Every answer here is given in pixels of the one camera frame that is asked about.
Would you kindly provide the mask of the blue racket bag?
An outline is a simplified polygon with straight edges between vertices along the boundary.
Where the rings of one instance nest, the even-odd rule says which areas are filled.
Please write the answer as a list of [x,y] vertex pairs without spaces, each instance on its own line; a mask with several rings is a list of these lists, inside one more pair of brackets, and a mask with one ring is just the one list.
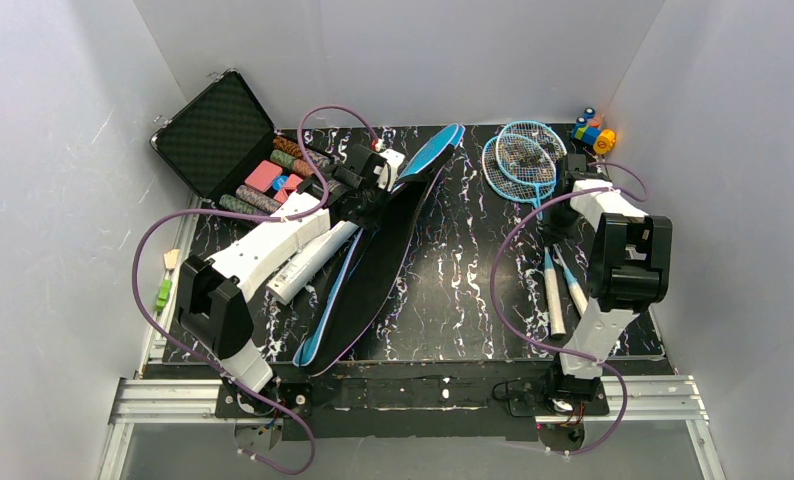
[[309,376],[329,370],[364,336],[395,285],[423,205],[461,142],[465,127],[451,124],[430,138],[393,180],[382,214],[352,237],[343,262],[330,274],[316,328],[292,363]]

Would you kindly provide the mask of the blue badminton racket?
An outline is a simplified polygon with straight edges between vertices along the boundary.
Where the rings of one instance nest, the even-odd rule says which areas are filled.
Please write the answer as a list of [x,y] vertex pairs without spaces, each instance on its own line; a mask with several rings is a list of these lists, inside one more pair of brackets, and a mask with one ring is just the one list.
[[[555,187],[555,163],[535,140],[520,134],[501,134],[486,142],[482,168],[487,183],[501,197],[539,207]],[[550,249],[544,247],[543,276],[551,339],[566,331],[556,270]]]
[[567,154],[549,126],[514,121],[485,145],[486,181],[502,198],[538,207],[556,185],[556,162]]

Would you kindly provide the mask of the white shuttlecock tube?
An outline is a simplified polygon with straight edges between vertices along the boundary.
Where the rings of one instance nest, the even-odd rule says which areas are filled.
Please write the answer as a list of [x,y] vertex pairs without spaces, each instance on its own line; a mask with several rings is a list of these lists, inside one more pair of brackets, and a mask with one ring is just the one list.
[[267,282],[267,291],[288,305],[357,229],[356,224],[341,221],[307,243]]

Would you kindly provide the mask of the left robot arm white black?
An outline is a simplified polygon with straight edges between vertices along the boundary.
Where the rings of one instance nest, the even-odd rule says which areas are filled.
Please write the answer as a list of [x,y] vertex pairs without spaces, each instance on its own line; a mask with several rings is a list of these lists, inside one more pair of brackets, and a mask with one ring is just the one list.
[[293,193],[270,221],[206,259],[190,257],[181,268],[176,320],[227,376],[254,392],[273,371],[252,340],[249,301],[265,287],[281,303],[290,302],[359,228],[348,219],[333,222],[324,208],[288,218],[316,203],[309,193]]

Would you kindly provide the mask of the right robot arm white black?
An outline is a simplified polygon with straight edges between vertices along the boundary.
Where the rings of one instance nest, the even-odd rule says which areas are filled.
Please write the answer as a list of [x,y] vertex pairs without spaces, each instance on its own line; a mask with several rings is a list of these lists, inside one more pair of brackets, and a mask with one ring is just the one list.
[[626,327],[666,296],[673,225],[635,207],[586,154],[570,153],[556,167],[542,226],[553,240],[577,222],[594,231],[585,283],[587,303],[571,338],[555,355],[546,394],[569,403],[592,402],[602,365]]

